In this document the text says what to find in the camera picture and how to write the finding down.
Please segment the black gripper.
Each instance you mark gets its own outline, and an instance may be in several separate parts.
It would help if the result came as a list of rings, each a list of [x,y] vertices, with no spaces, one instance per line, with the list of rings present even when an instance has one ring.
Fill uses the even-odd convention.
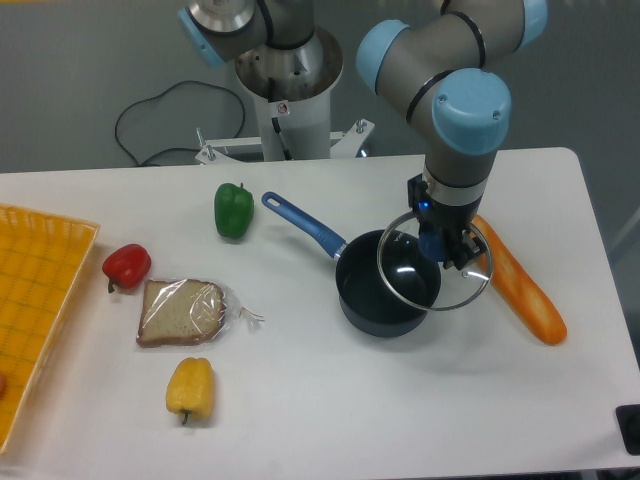
[[[484,181],[454,187],[419,174],[407,181],[408,205],[419,223],[419,249],[443,267],[462,270],[487,252],[487,244],[471,230],[484,194]]]

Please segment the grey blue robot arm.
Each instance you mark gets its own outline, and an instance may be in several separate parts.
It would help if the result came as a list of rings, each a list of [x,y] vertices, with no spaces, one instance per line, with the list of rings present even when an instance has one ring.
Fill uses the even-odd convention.
[[[486,65],[545,29],[543,1],[446,1],[414,29],[399,20],[362,39],[356,69],[427,142],[408,184],[424,256],[463,268],[484,252],[471,222],[509,128],[511,95]],[[210,66],[232,63],[252,95],[266,160],[329,155],[329,95],[344,60],[309,1],[193,1],[178,18]]]

